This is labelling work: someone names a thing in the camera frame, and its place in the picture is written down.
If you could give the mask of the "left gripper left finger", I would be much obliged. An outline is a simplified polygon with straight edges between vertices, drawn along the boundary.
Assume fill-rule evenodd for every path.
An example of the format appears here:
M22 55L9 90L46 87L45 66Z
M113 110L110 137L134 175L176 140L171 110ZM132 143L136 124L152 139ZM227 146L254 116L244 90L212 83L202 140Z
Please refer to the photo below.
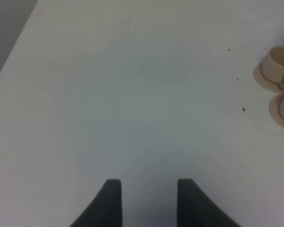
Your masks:
M106 180L96 197L72 227L121 227L122 185L118 179Z

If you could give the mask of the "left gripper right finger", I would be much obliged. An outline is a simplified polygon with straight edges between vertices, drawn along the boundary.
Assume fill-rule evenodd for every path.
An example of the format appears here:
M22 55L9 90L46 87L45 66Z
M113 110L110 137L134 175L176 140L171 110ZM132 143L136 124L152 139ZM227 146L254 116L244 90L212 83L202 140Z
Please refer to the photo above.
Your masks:
M237 227L191 179L177 181L178 227Z

